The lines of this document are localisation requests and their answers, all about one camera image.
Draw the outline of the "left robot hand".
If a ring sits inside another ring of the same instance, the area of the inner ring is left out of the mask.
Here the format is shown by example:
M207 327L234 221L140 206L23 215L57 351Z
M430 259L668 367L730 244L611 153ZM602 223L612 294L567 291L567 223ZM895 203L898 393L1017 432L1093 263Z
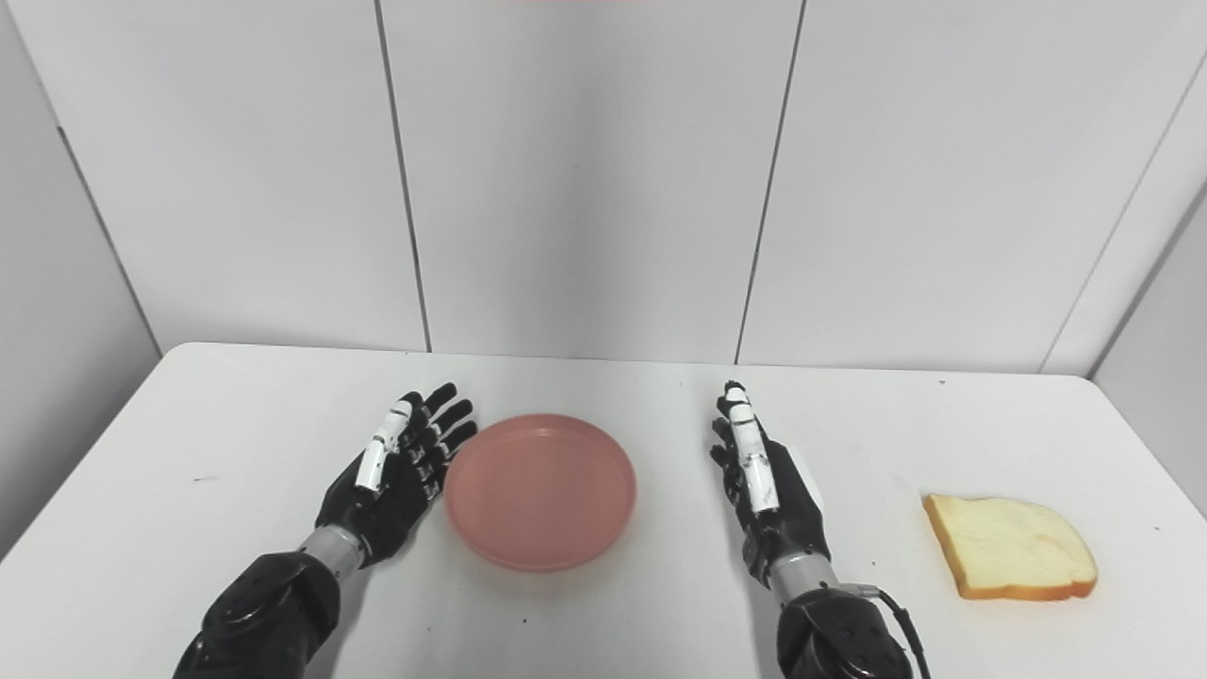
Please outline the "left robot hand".
M473 404L457 396L456 384L401 396L327 488L316 528L350 538L361 569L392 558L441 497L453 460L477 431Z

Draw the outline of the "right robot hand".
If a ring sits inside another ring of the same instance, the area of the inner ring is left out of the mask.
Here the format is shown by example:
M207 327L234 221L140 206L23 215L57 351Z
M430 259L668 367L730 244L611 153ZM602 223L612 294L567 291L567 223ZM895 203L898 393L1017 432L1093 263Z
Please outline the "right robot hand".
M830 560L823 513L785 444L766 434L737 381L721 388L709 455L721 469L721 490L744 535L750 575L771 589L772 567L798 557Z

